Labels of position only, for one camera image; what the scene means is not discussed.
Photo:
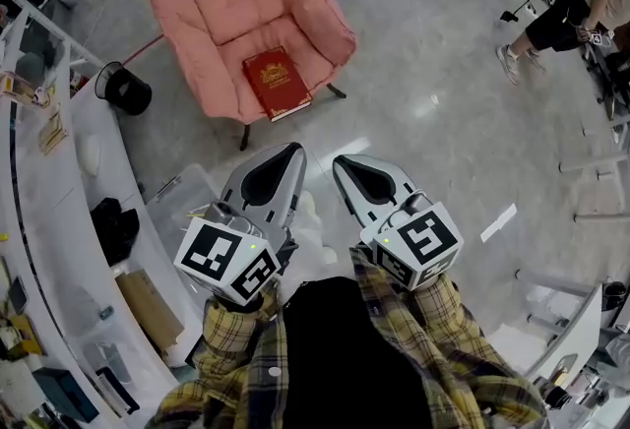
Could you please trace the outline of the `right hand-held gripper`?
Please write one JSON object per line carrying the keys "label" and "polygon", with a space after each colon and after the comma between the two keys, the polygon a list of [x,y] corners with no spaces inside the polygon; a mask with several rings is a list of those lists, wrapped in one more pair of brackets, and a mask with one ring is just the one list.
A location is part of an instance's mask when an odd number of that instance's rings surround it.
{"label": "right hand-held gripper", "polygon": [[[343,154],[333,161],[333,176],[349,212],[365,226],[359,236],[372,262],[396,283],[424,288],[451,268],[464,246],[459,229],[442,203],[413,192],[416,186],[399,166],[367,154]],[[382,215],[390,202],[404,198]]]}

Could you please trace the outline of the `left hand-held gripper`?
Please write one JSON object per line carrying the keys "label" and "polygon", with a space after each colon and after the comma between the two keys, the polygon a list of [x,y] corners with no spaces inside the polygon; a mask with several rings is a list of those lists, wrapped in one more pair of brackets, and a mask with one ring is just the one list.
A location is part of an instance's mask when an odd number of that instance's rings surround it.
{"label": "left hand-held gripper", "polygon": [[303,146],[288,143],[237,166],[221,201],[192,218],[173,265],[214,295],[249,304],[283,273],[298,248],[286,226],[296,210],[306,163]]}

